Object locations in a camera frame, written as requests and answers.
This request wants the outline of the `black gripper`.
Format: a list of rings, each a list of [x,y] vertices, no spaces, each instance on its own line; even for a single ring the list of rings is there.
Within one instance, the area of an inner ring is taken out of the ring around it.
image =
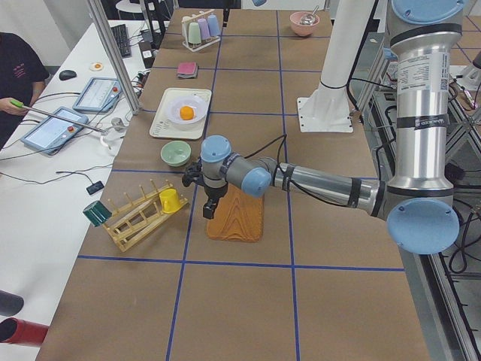
[[[226,182],[224,180],[204,180],[204,191],[208,200],[203,205],[203,217],[213,219],[217,202],[226,194]]]

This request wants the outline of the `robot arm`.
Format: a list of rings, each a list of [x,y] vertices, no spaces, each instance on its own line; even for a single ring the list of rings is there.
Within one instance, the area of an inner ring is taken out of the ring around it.
[[[252,3],[256,7],[260,7],[264,5],[267,2],[267,0],[252,0]]]
[[[201,145],[198,184],[214,216],[229,186],[260,197],[268,187],[302,192],[324,203],[359,208],[383,219],[393,241],[417,254],[439,253],[458,237],[453,185],[445,176],[449,125],[449,66],[462,34],[463,1],[390,1],[386,11],[389,50],[396,56],[395,174],[388,181],[343,177],[281,163],[243,158],[227,138]]]

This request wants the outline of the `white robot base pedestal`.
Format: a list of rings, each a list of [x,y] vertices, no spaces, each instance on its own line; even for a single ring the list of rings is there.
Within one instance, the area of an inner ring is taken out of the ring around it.
[[[308,98],[298,99],[298,121],[302,132],[353,131],[347,94],[349,76],[377,2],[341,0],[319,86]]]

